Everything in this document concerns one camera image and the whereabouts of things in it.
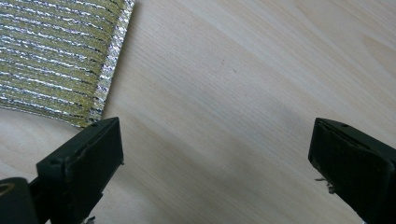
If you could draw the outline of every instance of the table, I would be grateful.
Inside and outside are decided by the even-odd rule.
[[[396,147],[396,2],[140,0],[104,118],[125,165],[97,223],[361,223],[307,154],[317,117]],[[78,130],[0,109],[0,178]]]

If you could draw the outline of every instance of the black plastic part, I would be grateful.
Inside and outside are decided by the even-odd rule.
[[[39,162],[38,188],[48,193],[51,223],[87,218],[122,163],[118,118],[94,123]]]
[[[317,119],[309,161],[368,224],[396,223],[396,150],[344,123]]]
[[[13,177],[0,181],[0,223],[39,223],[25,179]]]

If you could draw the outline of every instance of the light wood tabletop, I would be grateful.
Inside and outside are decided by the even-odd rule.
[[[315,118],[396,147],[393,0],[139,0],[104,118],[125,154],[95,223],[361,219],[307,159]],[[0,109],[0,178],[78,133]]]

